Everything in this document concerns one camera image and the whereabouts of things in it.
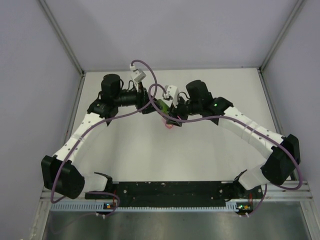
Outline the green pill bottle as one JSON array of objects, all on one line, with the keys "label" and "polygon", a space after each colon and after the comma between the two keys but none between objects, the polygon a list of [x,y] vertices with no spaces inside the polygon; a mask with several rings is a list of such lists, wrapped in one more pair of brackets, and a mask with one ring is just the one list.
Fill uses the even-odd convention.
[{"label": "green pill bottle", "polygon": [[161,112],[168,114],[170,107],[161,99],[158,99],[156,101],[157,106],[159,107],[159,109],[161,110]]}]

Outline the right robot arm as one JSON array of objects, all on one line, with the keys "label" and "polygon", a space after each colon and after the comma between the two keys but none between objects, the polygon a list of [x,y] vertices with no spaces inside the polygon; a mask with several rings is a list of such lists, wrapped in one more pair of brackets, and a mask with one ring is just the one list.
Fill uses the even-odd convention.
[{"label": "right robot arm", "polygon": [[299,140],[293,134],[283,136],[259,125],[241,113],[229,100],[213,97],[207,85],[194,80],[186,85],[188,98],[180,96],[174,85],[165,86],[163,98],[171,100],[167,123],[181,126],[189,116],[209,117],[217,126],[224,128],[255,148],[265,159],[252,169],[246,169],[235,179],[233,192],[245,198],[253,188],[271,183],[281,186],[301,162]]}]

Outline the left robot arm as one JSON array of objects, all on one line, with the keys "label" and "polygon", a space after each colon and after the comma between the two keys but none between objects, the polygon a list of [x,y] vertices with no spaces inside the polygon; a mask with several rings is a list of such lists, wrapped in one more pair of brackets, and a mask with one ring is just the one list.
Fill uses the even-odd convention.
[{"label": "left robot arm", "polygon": [[41,161],[44,186],[52,195],[58,193],[76,199],[81,193],[97,192],[106,199],[113,194],[112,178],[92,167],[95,160],[85,160],[84,156],[95,138],[112,120],[119,118],[120,107],[135,106],[142,114],[153,112],[148,91],[142,84],[145,77],[141,69],[133,71],[132,89],[124,89],[124,82],[117,74],[103,77],[101,90],[89,105],[79,127],[53,156],[46,155]]}]

